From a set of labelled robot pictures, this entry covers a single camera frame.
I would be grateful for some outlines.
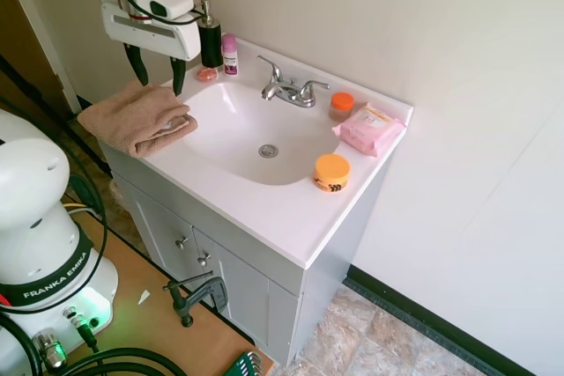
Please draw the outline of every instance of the tile floor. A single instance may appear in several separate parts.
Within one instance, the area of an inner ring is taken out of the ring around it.
[[[100,155],[77,122],[71,127]],[[107,209],[108,224],[147,254],[130,214],[111,195],[110,179],[66,136],[62,141],[85,163]],[[72,172],[77,166],[71,162]],[[311,341],[286,369],[271,376],[480,376],[463,360],[361,295],[341,286]]]

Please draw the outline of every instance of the gray cabinet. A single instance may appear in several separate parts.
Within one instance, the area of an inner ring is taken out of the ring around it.
[[[198,248],[209,259],[206,271],[226,281],[229,305],[226,317],[256,340],[263,350],[287,354],[298,313],[299,299],[236,255],[194,228]]]
[[[202,274],[192,225],[120,177],[115,180],[151,259],[177,280]],[[201,284],[186,284],[194,290]]]
[[[222,276],[229,296],[224,316],[287,365],[345,278],[385,170],[303,269],[139,160],[101,147],[151,258],[177,279],[209,270]]]

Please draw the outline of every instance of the brown towel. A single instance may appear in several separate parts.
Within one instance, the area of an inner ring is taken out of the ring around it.
[[[134,158],[142,158],[197,128],[168,87],[142,86],[138,81],[116,95],[88,107],[78,121],[101,141]]]

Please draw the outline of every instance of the orange lid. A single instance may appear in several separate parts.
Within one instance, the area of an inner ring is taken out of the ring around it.
[[[315,161],[315,176],[327,183],[346,182],[349,172],[351,165],[338,154],[323,154]]]
[[[331,106],[338,110],[351,110],[354,107],[354,97],[348,92],[336,92],[331,97]]]

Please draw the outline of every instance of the faucet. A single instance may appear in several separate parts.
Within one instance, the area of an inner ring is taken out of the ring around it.
[[[329,90],[329,84],[319,81],[309,80],[303,87],[297,86],[293,80],[285,81],[282,77],[282,71],[272,61],[269,61],[262,55],[257,56],[258,59],[269,63],[272,66],[271,81],[263,88],[262,96],[265,100],[272,100],[274,96],[279,97],[283,101],[292,103],[299,107],[312,107],[315,105],[314,85],[319,85],[325,90]]]

